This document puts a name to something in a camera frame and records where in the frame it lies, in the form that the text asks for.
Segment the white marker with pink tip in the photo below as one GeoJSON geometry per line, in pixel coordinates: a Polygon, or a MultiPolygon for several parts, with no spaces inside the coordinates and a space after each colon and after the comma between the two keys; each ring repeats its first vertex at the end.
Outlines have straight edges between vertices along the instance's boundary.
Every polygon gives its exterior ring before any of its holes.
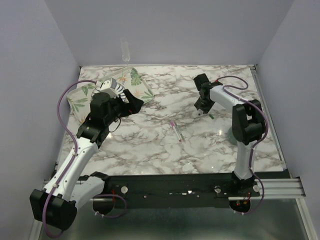
{"type": "Polygon", "coordinates": [[[181,134],[178,126],[176,125],[175,122],[174,122],[174,124],[175,124],[175,126],[171,126],[171,127],[172,127],[172,129],[174,130],[174,132],[175,132],[175,134],[176,134],[176,136],[177,136],[177,138],[178,138],[178,141],[179,141],[179,142],[183,142],[183,141],[184,141],[184,140],[183,140],[183,136],[182,136],[182,134],[181,134]]]}

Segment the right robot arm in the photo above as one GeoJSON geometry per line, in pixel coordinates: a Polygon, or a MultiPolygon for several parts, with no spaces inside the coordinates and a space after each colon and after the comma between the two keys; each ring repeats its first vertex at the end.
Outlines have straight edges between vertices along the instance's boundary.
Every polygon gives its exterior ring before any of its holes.
{"type": "Polygon", "coordinates": [[[235,79],[244,82],[244,88],[224,85],[219,82],[224,78],[226,76],[211,82],[206,74],[197,75],[193,81],[199,92],[199,98],[194,106],[200,115],[209,113],[215,103],[231,112],[231,130],[237,142],[237,157],[232,172],[233,181],[230,183],[230,191],[236,196],[241,196],[254,185],[256,178],[253,168],[255,150],[256,146],[268,135],[269,123],[259,100],[247,100],[227,90],[227,88],[246,90],[249,87],[248,83],[234,76],[235,79]]]}

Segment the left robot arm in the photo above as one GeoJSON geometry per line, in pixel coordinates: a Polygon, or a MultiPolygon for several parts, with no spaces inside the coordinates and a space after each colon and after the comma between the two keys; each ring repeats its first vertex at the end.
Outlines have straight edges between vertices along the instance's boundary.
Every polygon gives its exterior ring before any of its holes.
{"type": "Polygon", "coordinates": [[[43,227],[53,226],[66,231],[76,218],[78,209],[98,195],[107,197],[111,185],[96,177],[89,177],[83,192],[75,191],[75,185],[91,157],[98,151],[110,133],[109,126],[124,117],[137,114],[144,102],[123,91],[127,102],[119,96],[112,98],[106,92],[93,95],[90,112],[74,136],[74,146],[54,177],[43,187],[34,189],[29,197],[33,216],[43,227]]]}

